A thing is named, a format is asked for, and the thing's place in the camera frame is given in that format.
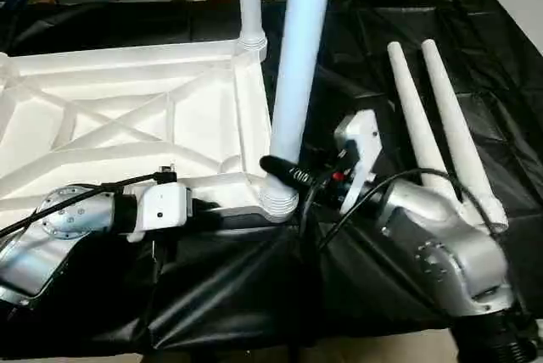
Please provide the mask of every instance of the black cable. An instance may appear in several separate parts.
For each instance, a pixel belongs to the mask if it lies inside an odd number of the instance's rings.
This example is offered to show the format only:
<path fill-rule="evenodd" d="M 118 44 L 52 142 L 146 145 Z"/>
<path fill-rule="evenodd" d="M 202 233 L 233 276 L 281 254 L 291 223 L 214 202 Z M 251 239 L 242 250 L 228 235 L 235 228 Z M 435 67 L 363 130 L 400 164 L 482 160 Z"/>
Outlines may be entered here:
<path fill-rule="evenodd" d="M 328 244 L 332 241 L 334 237 L 339 233 L 339 230 L 343 227 L 343 225 L 346 223 L 346 221 L 365 203 L 367 203 L 372 196 L 383 189 L 384 187 L 387 187 L 390 183 L 396 181 L 397 179 L 400 179 L 402 177 L 406 176 L 414 176 L 414 175 L 423 175 L 423 174 L 430 174 L 430 175 L 436 175 L 440 176 L 442 178 L 445 178 L 447 181 L 449 181 L 453 187 L 459 189 L 473 204 L 473 207 L 477 210 L 479 215 L 481 216 L 481 219 L 483 219 L 484 225 L 489 229 L 490 236 L 494 238 L 496 241 L 498 241 L 499 232 L 494 228 L 492 225 L 492 221 L 490 220 L 488 214 L 484 210 L 483 206 L 479 202 L 479 200 L 471 193 L 471 191 L 463 185 L 460 181 L 458 181 L 455 177 L 450 176 L 446 172 L 443 172 L 441 170 L 433 170 L 431 168 L 416 168 L 414 170 L 404 170 L 402 172 L 399 172 L 397 174 L 394 174 L 392 176 L 389 176 L 388 178 L 381 181 L 376 187 L 368 191 L 333 227 L 330 229 L 330 231 L 326 234 L 326 236 L 319 242 L 318 245 L 318 251 L 319 253 L 322 252 Z"/>
<path fill-rule="evenodd" d="M 302 206 L 302 213 L 299 221 L 299 235 L 301 237 L 304 236 L 305 229 L 307 228 L 307 220 L 309 218 L 309 213 L 311 210 L 311 206 L 315 202 L 315 197 L 319 193 L 321 189 L 323 189 L 326 186 L 327 181 L 332 177 L 333 173 L 335 172 L 335 168 L 332 170 L 327 170 L 315 181 L 311 184 L 311 187 L 307 191 L 307 194 L 305 195 L 305 200 Z"/>
<path fill-rule="evenodd" d="M 16 221 L 14 224 L 9 225 L 2 230 L 0 230 L 0 238 L 6 237 L 8 234 L 11 234 L 13 232 L 17 232 L 20 229 L 28 227 L 31 223 L 34 223 L 35 221 L 39 221 L 40 219 L 51 215 L 52 213 L 58 212 L 59 210 L 62 210 L 64 208 L 67 208 L 68 206 L 71 206 L 72 204 L 77 204 L 85 199 L 92 198 L 94 196 L 99 195 L 100 193 L 105 192 L 114 192 L 115 190 L 119 189 L 120 187 L 125 187 L 127 185 L 132 185 L 134 183 L 144 182 L 148 181 L 150 179 L 156 179 L 160 177 L 160 172 L 155 172 L 154 174 L 148 174 L 143 176 L 136 176 L 135 178 L 129 178 L 125 179 L 123 181 L 118 182 L 112 182 L 112 183 L 103 183 L 97 187 L 92 188 L 90 191 L 86 191 L 84 193 L 81 193 L 77 196 L 74 196 L 72 198 L 66 199 L 63 202 L 60 202 L 59 204 L 55 204 L 54 206 L 51 206 L 50 208 L 41 210 L 39 212 L 33 213 L 32 215 L 24 218 L 23 220 Z"/>

